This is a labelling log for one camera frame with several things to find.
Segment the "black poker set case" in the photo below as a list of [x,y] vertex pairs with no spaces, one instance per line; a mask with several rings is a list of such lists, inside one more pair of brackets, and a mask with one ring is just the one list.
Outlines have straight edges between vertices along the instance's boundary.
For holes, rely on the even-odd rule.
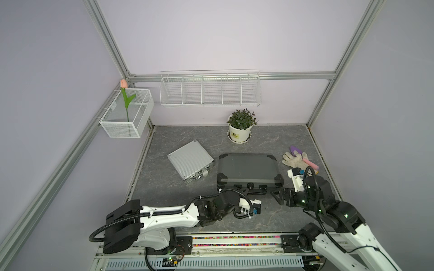
[[218,159],[219,189],[236,187],[248,189],[251,194],[266,194],[283,185],[284,178],[273,155],[229,153]]

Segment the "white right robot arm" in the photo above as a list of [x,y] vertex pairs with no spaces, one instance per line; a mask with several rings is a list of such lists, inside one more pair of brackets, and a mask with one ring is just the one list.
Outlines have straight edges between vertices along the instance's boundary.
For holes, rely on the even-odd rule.
[[316,220],[304,226],[297,237],[283,235],[285,252],[316,252],[341,271],[398,271],[357,209],[335,198],[330,183],[312,167],[304,172],[290,169],[292,188],[280,187],[272,196],[280,205],[300,207]]

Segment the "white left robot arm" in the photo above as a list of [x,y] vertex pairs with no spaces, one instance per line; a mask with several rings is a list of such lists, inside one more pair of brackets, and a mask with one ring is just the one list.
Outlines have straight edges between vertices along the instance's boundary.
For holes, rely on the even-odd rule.
[[104,254],[115,254],[132,246],[156,251],[178,246],[175,228],[205,227],[233,214],[251,219],[261,212],[262,202],[251,200],[238,189],[221,189],[217,194],[197,196],[184,206],[150,207],[131,200],[106,216],[105,224],[89,236],[102,242]]

